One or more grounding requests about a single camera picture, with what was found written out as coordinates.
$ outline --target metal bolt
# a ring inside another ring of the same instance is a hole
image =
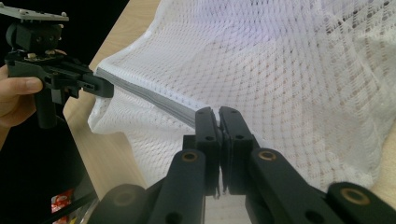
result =
[[[365,195],[358,189],[341,189],[341,194],[350,203],[354,203],[357,205],[367,205],[370,203],[369,197],[367,197],[367,195]]]
[[[276,154],[270,151],[261,151],[259,152],[259,157],[265,161],[274,161],[276,160]]]

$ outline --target table surface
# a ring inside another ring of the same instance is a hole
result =
[[[90,68],[94,69],[104,58],[129,46],[141,36],[151,24],[159,2],[130,1],[92,60]],[[81,91],[78,99],[68,100],[64,115],[99,198],[102,199],[110,189],[124,183],[146,187],[126,137],[122,133],[101,135],[91,132],[87,120],[94,101],[93,95]],[[372,192],[396,208],[396,125],[384,144],[381,176]]]

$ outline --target screw hole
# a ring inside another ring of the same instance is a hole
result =
[[[191,161],[196,161],[198,159],[198,155],[193,153],[193,152],[186,152],[182,155],[182,160],[191,162]]]
[[[357,205],[367,205],[370,203],[370,199],[367,197],[367,195],[365,195],[358,189],[341,189],[341,194],[350,203],[354,203]]]

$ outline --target white net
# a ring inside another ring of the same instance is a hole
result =
[[[144,35],[99,64],[116,92],[89,123],[125,133],[151,185],[194,134],[189,111],[226,105],[312,186],[371,187],[396,117],[395,14],[384,0],[162,0]],[[229,200],[210,202],[206,223],[247,223]]]

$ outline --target finger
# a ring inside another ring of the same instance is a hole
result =
[[[35,113],[35,101],[33,95],[20,97],[15,110],[0,116],[0,126],[10,128],[26,121]]]
[[[32,94],[41,89],[43,83],[37,77],[10,77],[0,80],[0,98]]]
[[[0,79],[8,77],[8,68],[6,65],[0,67]]]

